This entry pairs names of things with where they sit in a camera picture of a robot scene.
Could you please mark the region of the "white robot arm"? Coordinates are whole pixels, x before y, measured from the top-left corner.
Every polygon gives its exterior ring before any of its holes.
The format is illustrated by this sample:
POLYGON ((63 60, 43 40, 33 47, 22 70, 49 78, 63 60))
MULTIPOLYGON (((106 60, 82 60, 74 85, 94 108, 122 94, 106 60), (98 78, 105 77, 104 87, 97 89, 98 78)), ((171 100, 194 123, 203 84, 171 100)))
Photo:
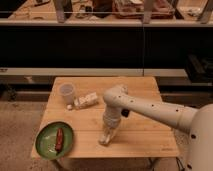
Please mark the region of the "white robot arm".
POLYGON ((186 171, 213 171, 213 104, 200 109, 184 105, 137 98, 125 85, 105 91, 103 134, 99 143, 108 145, 115 136, 121 116, 136 112, 189 135, 186 171))

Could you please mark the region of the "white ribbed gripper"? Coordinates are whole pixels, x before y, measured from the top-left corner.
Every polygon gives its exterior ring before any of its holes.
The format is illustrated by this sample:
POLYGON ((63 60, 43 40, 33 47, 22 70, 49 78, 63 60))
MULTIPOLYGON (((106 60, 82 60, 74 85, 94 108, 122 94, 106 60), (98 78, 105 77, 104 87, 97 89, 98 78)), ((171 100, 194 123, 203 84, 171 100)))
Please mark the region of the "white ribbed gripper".
POLYGON ((103 113, 103 121, 108 126, 107 138, 112 140, 117 134, 117 127, 121 121, 121 109, 118 107, 107 106, 103 113))

